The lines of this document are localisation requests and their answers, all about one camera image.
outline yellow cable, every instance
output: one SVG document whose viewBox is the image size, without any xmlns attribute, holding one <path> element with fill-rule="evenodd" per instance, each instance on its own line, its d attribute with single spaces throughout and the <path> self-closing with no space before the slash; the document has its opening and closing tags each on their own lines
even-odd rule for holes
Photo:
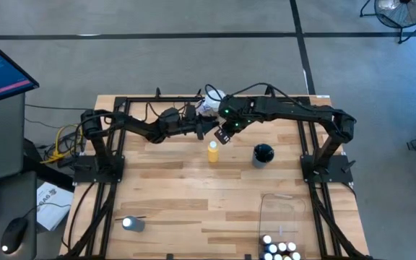
<svg viewBox="0 0 416 260">
<path fill-rule="evenodd" d="M 71 124 L 71 125 L 63 126 L 61 129 L 59 129 L 57 131 L 57 135 L 56 135 L 56 141 L 55 141 L 55 147 L 54 147 L 53 154 L 49 156 L 49 159 L 47 159 L 45 161 L 42 161 L 40 163 L 42 163 L 42 164 L 54 163 L 54 162 L 56 162 L 56 161 L 58 161 L 58 160 L 60 160 L 60 159 L 62 159 L 64 157 L 66 157 L 67 155 L 69 155 L 73 151 L 73 149 L 74 149 L 73 147 L 70 148 L 66 152 L 59 152 L 59 140 L 60 140 L 60 136 L 61 136 L 62 132 L 64 131 L 64 129 L 69 128 L 69 127 L 77 127 L 77 126 L 78 125 L 76 125 L 76 124 L 75 125 L 74 124 Z M 74 144 L 74 145 L 81 144 L 82 137 L 83 137 L 83 129 L 82 129 L 82 127 L 80 127 L 79 128 L 79 138 L 78 138 L 77 143 Z"/>
</svg>

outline white bottle cap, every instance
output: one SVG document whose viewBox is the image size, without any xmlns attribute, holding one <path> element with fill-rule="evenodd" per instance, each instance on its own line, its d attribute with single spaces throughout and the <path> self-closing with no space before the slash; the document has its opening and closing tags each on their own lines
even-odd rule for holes
<svg viewBox="0 0 416 260">
<path fill-rule="evenodd" d="M 288 248 L 288 251 L 294 251 L 294 250 L 296 250 L 296 244 L 293 243 L 293 242 L 289 242 L 287 244 L 287 248 Z"/>
<path fill-rule="evenodd" d="M 123 220 L 123 226 L 124 227 L 129 227 L 131 225 L 131 223 L 132 223 L 132 221 L 131 221 L 130 218 L 128 218 L 128 217 L 124 218 L 124 220 Z"/>
<path fill-rule="evenodd" d="M 272 254 L 275 254 L 277 252 L 277 246 L 276 245 L 270 245 L 269 246 L 269 252 Z"/>
<path fill-rule="evenodd" d="M 298 252 L 292 253 L 293 260 L 301 260 L 301 255 Z"/>
<path fill-rule="evenodd" d="M 272 255 L 270 253 L 265 253 L 264 260 L 272 260 Z"/>
<path fill-rule="evenodd" d="M 268 244 L 268 243 L 271 243 L 271 242 L 272 242 L 272 238 L 271 238 L 270 235 L 263 236 L 263 243 Z"/>
<path fill-rule="evenodd" d="M 277 246 L 280 252 L 285 252 L 285 250 L 287 250 L 287 245 L 285 243 L 279 243 Z"/>
</svg>

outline fan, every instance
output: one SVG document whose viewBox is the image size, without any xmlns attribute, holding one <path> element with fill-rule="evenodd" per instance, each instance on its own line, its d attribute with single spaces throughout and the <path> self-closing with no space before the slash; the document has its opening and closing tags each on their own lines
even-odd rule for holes
<svg viewBox="0 0 416 260">
<path fill-rule="evenodd" d="M 399 43 L 409 40 L 416 33 L 416 29 L 402 40 L 403 29 L 416 25 L 416 0 L 374 0 L 375 14 L 363 14 L 364 8 L 371 0 L 367 0 L 360 16 L 376 16 L 385 26 L 401 30 Z"/>
</svg>

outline black cup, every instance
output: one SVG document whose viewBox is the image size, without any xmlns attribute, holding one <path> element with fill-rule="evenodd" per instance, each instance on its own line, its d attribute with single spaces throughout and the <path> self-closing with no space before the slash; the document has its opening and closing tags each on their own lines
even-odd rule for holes
<svg viewBox="0 0 416 260">
<path fill-rule="evenodd" d="M 258 144 L 253 149 L 253 166 L 264 168 L 267 163 L 274 159 L 274 149 L 268 144 Z"/>
</svg>

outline black floor line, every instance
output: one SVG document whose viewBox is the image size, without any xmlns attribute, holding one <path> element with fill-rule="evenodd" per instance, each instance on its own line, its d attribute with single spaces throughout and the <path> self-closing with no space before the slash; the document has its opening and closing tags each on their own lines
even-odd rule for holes
<svg viewBox="0 0 416 260">
<path fill-rule="evenodd" d="M 311 65 L 309 64 L 308 52 L 303 37 L 303 29 L 301 28 L 300 15 L 298 13 L 298 6 L 296 0 L 290 0 L 290 6 L 293 13 L 293 22 L 295 23 L 296 38 L 298 39 L 298 47 L 300 49 L 301 64 L 305 72 L 306 87 L 309 95 L 315 95 L 314 81 L 312 80 Z"/>
<path fill-rule="evenodd" d="M 286 38 L 294 32 L 181 32 L 99 35 L 0 35 L 0 40 L 131 40 L 131 39 L 210 39 L 210 38 Z"/>
<path fill-rule="evenodd" d="M 399 37 L 400 32 L 305 32 L 304 38 L 369 38 Z M 412 32 L 404 32 L 403 36 L 411 36 Z"/>
</svg>

